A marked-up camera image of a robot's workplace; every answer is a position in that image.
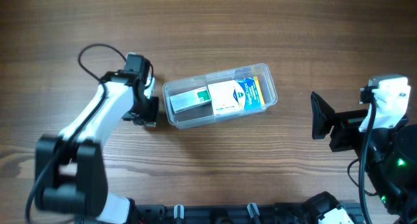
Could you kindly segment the white Panadol box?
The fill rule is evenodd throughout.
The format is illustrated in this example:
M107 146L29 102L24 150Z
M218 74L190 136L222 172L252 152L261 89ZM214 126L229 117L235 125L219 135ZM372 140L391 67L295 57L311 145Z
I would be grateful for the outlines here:
M211 97L206 87L200 87L169 97L174 113L180 113L195 107L211 103Z

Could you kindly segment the white plaster box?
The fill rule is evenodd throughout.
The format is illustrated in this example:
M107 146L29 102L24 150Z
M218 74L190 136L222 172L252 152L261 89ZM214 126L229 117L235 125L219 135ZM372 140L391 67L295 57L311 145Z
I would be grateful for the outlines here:
M208 91L215 115L240 111L246 105L245 90L236 80L209 84Z

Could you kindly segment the dark green square packet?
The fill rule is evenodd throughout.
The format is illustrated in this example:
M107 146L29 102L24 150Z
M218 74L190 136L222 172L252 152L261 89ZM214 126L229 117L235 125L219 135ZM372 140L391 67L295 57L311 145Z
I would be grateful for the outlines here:
M146 126L156 126L156 123L158 122L159 111L159 97L151 96L151 98L147 100L145 110L141 114L141 118L143 119Z

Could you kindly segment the white sanitizer bottle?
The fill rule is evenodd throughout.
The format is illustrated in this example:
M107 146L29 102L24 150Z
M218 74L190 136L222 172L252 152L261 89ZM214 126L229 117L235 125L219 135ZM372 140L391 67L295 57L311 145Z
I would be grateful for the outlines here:
M146 98L150 99L151 94L154 92L155 88L155 77L154 77L154 67L152 63L142 55L138 55L134 52L126 54L126 62L124 70L136 75L136 79L133 84L133 92L135 99L139 99L139 84L140 81L145 82L145 87L143 89L143 94Z

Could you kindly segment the blue yellow VapoDrops box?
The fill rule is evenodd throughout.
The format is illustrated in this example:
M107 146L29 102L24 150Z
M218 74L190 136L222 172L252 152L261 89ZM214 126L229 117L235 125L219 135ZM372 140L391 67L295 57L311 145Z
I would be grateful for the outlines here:
M240 110L250 110L265 105L257 76L233 80L233 97Z

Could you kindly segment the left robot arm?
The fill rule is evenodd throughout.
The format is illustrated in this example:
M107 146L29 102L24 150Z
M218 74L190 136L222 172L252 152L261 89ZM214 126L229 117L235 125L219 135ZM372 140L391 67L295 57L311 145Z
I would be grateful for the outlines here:
M100 78L94 98L56 136L36 144L35 183L27 206L73 214L89 223L143 223L133 199L108 191L102 150L120 120L155 126L159 99L152 95L153 65L129 53L122 70Z

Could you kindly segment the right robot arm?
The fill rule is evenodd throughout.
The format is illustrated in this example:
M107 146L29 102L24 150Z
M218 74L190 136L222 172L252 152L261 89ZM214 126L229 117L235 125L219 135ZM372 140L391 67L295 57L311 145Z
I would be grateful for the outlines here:
M311 94L312 138L330 136L332 152L354 150L361 156L365 133L359 131L367 110L336 113L320 95ZM416 125L404 115L393 127L375 128L367 148L365 173L389 214L416 223Z

